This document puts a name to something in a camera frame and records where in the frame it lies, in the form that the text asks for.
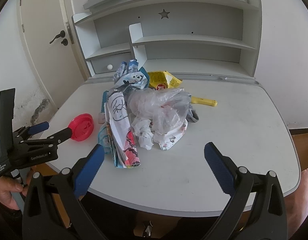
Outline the person's left hand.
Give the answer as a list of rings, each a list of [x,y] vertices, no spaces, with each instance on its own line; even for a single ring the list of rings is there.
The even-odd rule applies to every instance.
[[[34,166],[27,174],[26,186],[23,187],[17,180],[9,177],[0,177],[0,203],[12,210],[19,210],[17,202],[15,201],[12,193],[21,193],[27,196],[29,184],[31,182],[33,173],[35,172]]]

